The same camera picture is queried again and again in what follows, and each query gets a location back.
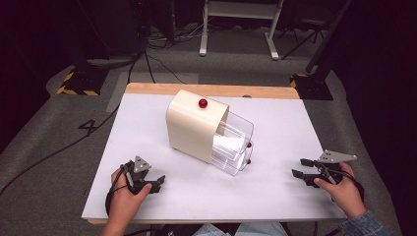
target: person's left hand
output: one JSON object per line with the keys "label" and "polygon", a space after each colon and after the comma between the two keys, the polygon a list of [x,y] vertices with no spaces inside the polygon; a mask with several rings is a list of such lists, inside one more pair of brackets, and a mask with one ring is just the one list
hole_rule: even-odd
{"label": "person's left hand", "polygon": [[[111,183],[116,179],[119,171],[120,169],[117,169],[111,175]],[[122,173],[114,186],[116,191],[113,193],[108,221],[101,235],[123,235],[151,187],[151,184],[146,184],[137,195],[133,195],[127,187],[126,176]]]}

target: white paper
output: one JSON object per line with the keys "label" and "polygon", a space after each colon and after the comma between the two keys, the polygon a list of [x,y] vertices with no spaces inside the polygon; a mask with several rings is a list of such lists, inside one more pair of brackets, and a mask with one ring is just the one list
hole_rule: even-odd
{"label": "white paper", "polygon": [[302,100],[212,97],[254,124],[252,163],[236,176],[169,146],[165,113],[173,95],[123,96],[82,218],[105,219],[110,175],[139,155],[152,165],[147,180],[166,175],[149,195],[138,220],[291,221],[344,218],[322,189],[307,187],[291,169],[318,173],[300,164],[317,159],[322,147]]}

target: clear plastic container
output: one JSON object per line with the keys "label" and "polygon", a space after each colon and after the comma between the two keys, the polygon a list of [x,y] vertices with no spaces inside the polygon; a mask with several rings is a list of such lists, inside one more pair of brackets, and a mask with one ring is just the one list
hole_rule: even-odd
{"label": "clear plastic container", "polygon": [[250,163],[253,131],[251,122],[229,112],[214,135],[211,163],[231,175],[243,170]]}

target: table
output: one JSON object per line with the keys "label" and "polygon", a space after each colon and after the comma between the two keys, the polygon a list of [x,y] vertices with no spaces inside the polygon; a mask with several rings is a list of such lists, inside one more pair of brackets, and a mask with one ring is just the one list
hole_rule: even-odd
{"label": "table", "polygon": [[[252,163],[242,172],[228,175],[169,146],[165,112],[178,89],[227,103],[230,111],[254,123]],[[242,94],[253,98],[236,97]],[[328,193],[306,187],[292,176],[293,168],[317,173],[301,166],[299,159],[315,159],[322,152],[304,103],[293,88],[129,84],[82,218],[91,223],[106,221],[110,174],[136,155],[152,165],[147,179],[166,175],[161,191],[149,195],[134,217],[137,223],[344,218]]]}
{"label": "table", "polygon": [[278,60],[278,53],[276,52],[272,38],[282,9],[282,2],[283,0],[277,1],[276,4],[255,4],[206,0],[200,56],[207,55],[209,16],[218,16],[272,20],[269,32],[265,33],[265,37],[270,51],[270,57],[273,60]]}

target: sleeve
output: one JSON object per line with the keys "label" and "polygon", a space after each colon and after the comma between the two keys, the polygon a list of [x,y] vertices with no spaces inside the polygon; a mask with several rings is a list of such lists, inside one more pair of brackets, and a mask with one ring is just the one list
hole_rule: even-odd
{"label": "sleeve", "polygon": [[390,235],[368,210],[365,214],[348,219],[339,226],[345,236],[388,236]]}

